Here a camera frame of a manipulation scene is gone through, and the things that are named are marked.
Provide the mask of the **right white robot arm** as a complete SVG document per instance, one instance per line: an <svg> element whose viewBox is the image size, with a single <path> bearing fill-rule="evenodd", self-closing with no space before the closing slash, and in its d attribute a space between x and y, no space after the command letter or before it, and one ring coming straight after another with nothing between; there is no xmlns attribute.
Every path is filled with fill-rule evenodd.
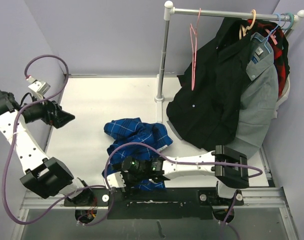
<svg viewBox="0 0 304 240"><path fill-rule="evenodd" d="M120 163L112 164L111 169L111 173L106 173L105 182L110 188L125 191L134 188L154 191L177 178L212 176L218 179L215 200L222 205L232 199L233 190L249 187L246 156L221 145L212 152L190 157L157 154L149 160L138 160L127 156Z"/></svg>

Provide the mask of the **blue plaid shirt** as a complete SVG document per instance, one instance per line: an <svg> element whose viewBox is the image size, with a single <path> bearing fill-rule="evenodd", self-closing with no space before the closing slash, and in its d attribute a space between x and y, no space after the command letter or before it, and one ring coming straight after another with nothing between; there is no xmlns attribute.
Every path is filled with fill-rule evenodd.
<svg viewBox="0 0 304 240"><path fill-rule="evenodd" d="M145 123L139 117L112 120L104 125L104 133L114 139L107 148L109 164L102 172L104 178L115 173L112 165L122 163L126 157L149 161L173 143L165 125Z"/></svg>

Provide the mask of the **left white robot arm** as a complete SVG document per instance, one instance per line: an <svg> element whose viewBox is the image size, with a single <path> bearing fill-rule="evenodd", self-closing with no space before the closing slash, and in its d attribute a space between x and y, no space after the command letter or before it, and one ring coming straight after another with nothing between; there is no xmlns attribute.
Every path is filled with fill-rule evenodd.
<svg viewBox="0 0 304 240"><path fill-rule="evenodd" d="M75 116L62 110L55 101L36 103L18 116L20 109L11 92L0 90L0 132L9 143L16 137L14 150L24 172L21 183L44 199L62 194L76 205L89 205L94 199L92 190L83 180L75 178L62 161L47 156L27 128L28 123L42 120L59 129Z"/></svg>

